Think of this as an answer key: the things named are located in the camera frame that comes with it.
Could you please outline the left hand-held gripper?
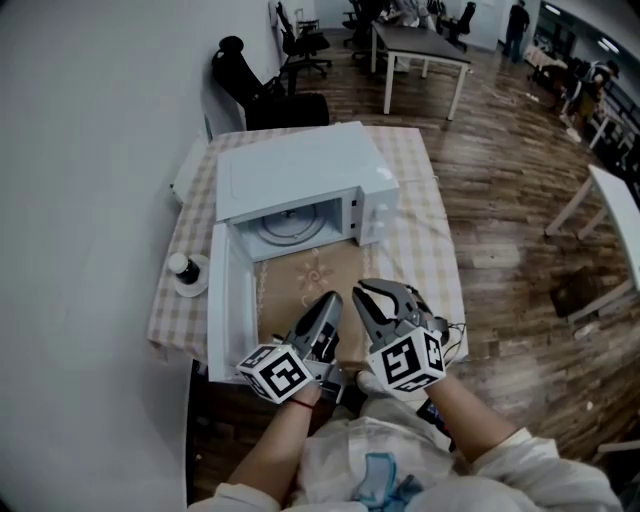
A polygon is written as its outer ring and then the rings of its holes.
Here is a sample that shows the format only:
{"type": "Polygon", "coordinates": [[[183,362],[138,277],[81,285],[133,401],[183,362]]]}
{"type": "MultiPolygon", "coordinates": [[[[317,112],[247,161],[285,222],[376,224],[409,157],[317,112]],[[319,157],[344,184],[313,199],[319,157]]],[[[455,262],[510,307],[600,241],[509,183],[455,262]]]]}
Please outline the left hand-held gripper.
{"type": "Polygon", "coordinates": [[[258,396],[274,404],[292,398],[310,382],[319,385],[324,398],[339,403],[346,387],[345,375],[334,362],[342,308],[340,294],[326,292],[294,323],[286,344],[259,345],[236,370],[258,396]]]}

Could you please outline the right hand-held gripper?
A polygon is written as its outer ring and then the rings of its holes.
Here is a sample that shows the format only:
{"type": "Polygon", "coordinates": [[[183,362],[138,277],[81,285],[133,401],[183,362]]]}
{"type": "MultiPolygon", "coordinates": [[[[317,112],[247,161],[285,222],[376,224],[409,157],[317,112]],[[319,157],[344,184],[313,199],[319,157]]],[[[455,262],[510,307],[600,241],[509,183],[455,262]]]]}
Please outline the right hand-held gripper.
{"type": "Polygon", "coordinates": [[[371,340],[367,363],[386,390],[411,393],[446,376],[443,345],[448,322],[434,317],[415,301],[403,283],[381,278],[358,281],[352,300],[371,340]],[[387,317],[371,298],[390,299],[394,315],[387,317]]]}

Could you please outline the round glass turntable plate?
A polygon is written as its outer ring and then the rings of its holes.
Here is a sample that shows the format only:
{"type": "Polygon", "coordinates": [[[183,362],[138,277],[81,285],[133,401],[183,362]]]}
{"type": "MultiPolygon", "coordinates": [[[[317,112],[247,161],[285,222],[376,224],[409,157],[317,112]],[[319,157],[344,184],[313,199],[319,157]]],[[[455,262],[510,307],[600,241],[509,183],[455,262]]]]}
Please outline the round glass turntable plate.
{"type": "Polygon", "coordinates": [[[274,246],[294,246],[315,237],[325,222],[315,205],[307,205],[262,217],[257,234],[274,246]]]}

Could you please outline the person's right forearm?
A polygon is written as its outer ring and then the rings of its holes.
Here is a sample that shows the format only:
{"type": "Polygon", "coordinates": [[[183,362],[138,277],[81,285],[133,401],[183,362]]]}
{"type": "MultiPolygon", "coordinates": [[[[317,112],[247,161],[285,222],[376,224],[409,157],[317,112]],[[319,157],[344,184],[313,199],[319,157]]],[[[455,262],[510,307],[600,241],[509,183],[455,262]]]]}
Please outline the person's right forearm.
{"type": "Polygon", "coordinates": [[[425,390],[447,426],[458,450],[469,463],[514,434],[518,427],[487,406],[451,375],[425,390]]]}

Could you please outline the person's left forearm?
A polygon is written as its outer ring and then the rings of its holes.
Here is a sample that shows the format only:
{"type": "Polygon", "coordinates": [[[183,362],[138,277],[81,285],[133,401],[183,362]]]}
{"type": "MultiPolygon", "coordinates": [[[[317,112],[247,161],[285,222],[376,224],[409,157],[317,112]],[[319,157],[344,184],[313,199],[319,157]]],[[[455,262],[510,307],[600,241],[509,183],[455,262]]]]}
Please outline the person's left forearm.
{"type": "Polygon", "coordinates": [[[319,385],[311,382],[283,402],[227,483],[251,487],[283,502],[298,470],[320,396],[319,385]]]}

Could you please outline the white microwave door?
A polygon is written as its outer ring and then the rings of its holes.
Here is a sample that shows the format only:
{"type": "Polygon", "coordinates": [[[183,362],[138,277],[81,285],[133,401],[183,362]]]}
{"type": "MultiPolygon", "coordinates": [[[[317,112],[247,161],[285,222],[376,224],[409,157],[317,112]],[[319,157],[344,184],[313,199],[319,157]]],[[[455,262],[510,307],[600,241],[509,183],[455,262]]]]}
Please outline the white microwave door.
{"type": "Polygon", "coordinates": [[[207,367],[211,382],[241,379],[236,366],[258,344],[254,262],[235,227],[213,227],[207,300],[207,367]]]}

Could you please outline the black electronic module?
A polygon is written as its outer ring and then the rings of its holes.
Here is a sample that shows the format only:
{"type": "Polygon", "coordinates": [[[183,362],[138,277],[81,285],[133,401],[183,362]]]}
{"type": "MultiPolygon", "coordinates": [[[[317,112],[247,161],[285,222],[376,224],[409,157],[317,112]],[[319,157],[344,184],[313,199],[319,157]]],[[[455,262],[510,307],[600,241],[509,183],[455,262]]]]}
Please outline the black electronic module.
{"type": "Polygon", "coordinates": [[[438,408],[433,401],[428,398],[417,410],[417,416],[426,421],[435,430],[435,442],[442,449],[449,453],[456,450],[456,444],[451,437],[451,433],[446,426],[438,408]]]}

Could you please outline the person's white jacket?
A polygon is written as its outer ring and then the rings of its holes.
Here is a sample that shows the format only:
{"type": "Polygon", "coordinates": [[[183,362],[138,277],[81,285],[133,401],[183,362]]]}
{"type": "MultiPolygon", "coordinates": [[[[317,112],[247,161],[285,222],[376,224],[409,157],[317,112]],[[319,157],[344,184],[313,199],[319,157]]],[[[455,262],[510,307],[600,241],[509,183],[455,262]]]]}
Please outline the person's white jacket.
{"type": "Polygon", "coordinates": [[[358,414],[340,407],[308,437],[283,502],[221,483],[187,512],[623,512],[606,475],[518,430],[474,463],[368,372],[358,414]]]}

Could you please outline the white microwave oven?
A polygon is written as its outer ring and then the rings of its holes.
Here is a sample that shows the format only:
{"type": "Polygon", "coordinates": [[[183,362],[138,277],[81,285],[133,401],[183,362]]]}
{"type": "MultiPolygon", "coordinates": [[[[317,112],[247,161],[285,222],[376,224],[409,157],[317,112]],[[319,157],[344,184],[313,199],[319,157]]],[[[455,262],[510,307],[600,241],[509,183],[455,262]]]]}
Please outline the white microwave oven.
{"type": "Polygon", "coordinates": [[[369,132],[349,122],[289,133],[222,152],[216,162],[215,220],[235,227],[257,262],[354,239],[359,245],[389,234],[399,185],[369,132]],[[385,204],[383,219],[372,210],[385,204]],[[326,222],[312,239],[281,247],[257,234],[264,216],[315,205],[326,222]],[[384,222],[380,236],[370,225],[384,222]]]}

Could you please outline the brown box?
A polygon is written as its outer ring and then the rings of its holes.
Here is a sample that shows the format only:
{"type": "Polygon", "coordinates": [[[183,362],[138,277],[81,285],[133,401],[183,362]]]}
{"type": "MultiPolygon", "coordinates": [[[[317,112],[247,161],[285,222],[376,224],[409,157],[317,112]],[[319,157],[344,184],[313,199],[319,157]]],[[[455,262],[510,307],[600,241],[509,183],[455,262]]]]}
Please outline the brown box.
{"type": "Polygon", "coordinates": [[[578,312],[596,298],[598,281],[587,267],[565,276],[550,290],[550,299],[559,318],[578,312]]]}

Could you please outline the flat white board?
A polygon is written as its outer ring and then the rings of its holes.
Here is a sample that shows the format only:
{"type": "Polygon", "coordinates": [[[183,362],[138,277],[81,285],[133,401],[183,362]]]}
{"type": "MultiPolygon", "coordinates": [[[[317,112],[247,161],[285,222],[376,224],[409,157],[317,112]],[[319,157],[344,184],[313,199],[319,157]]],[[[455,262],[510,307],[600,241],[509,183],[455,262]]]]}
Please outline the flat white board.
{"type": "Polygon", "coordinates": [[[202,132],[199,132],[173,182],[170,184],[170,190],[180,205],[183,205],[187,199],[191,184],[206,155],[207,147],[208,140],[206,136],[202,132]]]}

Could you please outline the black reclined office chair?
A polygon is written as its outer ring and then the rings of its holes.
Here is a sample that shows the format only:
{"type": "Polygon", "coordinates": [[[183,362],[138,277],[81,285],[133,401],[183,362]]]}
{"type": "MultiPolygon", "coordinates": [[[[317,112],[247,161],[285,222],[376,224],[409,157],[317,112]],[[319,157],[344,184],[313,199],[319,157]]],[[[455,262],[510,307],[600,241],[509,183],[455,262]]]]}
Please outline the black reclined office chair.
{"type": "Polygon", "coordinates": [[[221,39],[211,59],[211,76],[243,108],[249,131],[329,124],[323,95],[289,95],[278,77],[262,83],[244,59],[243,48],[237,36],[221,39]]]}

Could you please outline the dark-topped table with white legs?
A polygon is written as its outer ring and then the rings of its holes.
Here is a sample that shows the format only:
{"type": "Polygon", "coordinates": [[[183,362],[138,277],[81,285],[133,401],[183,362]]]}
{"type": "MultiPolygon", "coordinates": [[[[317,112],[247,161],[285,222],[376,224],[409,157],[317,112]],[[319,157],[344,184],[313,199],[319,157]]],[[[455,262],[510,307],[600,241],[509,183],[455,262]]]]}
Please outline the dark-topped table with white legs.
{"type": "Polygon", "coordinates": [[[372,73],[376,72],[377,46],[381,40],[387,50],[387,69],[384,90],[383,114],[390,113],[395,62],[398,58],[417,59],[423,61],[422,77],[425,78],[431,62],[455,66],[458,78],[446,116],[448,121],[454,119],[465,77],[469,71],[470,61],[464,53],[448,43],[435,31],[406,26],[394,26],[373,22],[371,24],[371,63],[372,73]]]}

